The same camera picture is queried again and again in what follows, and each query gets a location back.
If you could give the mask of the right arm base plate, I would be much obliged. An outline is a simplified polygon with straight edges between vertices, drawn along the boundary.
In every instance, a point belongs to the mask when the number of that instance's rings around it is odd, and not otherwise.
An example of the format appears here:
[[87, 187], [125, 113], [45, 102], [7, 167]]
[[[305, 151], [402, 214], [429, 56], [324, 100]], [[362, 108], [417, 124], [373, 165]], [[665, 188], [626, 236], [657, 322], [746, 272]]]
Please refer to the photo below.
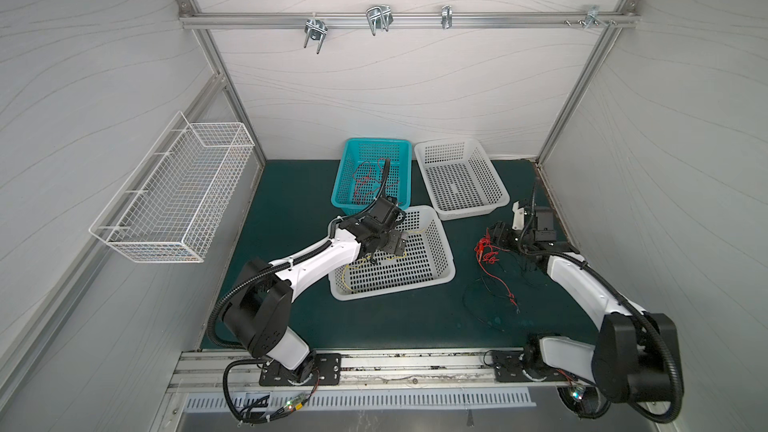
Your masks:
[[492, 370], [498, 383], [568, 383], [561, 372], [545, 365], [526, 348], [488, 350], [482, 363]]

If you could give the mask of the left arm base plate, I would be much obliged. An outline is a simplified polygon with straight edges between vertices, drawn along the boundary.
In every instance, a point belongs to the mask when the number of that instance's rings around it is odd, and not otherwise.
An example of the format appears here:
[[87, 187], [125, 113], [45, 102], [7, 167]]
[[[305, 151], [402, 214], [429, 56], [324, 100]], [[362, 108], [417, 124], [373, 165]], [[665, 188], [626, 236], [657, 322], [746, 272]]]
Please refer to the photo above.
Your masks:
[[259, 385], [266, 386], [336, 386], [340, 383], [342, 355], [311, 351], [296, 369], [271, 361], [262, 369]]

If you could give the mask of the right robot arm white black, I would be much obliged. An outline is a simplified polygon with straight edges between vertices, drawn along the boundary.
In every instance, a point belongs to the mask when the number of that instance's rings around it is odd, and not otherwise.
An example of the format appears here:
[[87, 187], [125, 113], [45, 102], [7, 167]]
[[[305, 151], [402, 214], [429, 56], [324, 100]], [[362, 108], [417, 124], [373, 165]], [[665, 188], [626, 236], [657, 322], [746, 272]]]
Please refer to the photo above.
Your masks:
[[561, 402], [583, 419], [599, 419], [611, 405], [626, 404], [655, 424], [674, 422], [684, 398], [674, 321], [628, 299], [574, 245], [559, 239], [552, 208], [514, 203], [512, 213], [511, 223], [496, 223], [477, 242], [478, 265], [487, 268], [500, 253], [515, 253], [543, 266], [592, 321], [597, 339], [588, 344], [559, 333], [534, 333], [518, 356], [493, 352], [497, 381], [560, 378]]

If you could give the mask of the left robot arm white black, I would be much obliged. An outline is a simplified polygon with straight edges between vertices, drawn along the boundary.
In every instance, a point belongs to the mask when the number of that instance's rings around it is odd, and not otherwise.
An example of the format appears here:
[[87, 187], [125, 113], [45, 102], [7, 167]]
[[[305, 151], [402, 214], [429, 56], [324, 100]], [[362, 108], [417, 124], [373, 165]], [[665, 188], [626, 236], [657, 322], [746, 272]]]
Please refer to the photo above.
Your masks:
[[327, 236], [283, 259], [246, 263], [236, 284], [213, 307], [206, 336], [215, 345], [247, 351], [252, 359], [270, 359], [304, 382], [312, 373], [315, 352], [290, 326], [291, 309], [310, 286], [331, 272], [375, 252], [405, 248], [397, 226], [405, 212], [386, 193], [391, 161], [381, 167], [380, 186], [361, 211], [334, 218]]

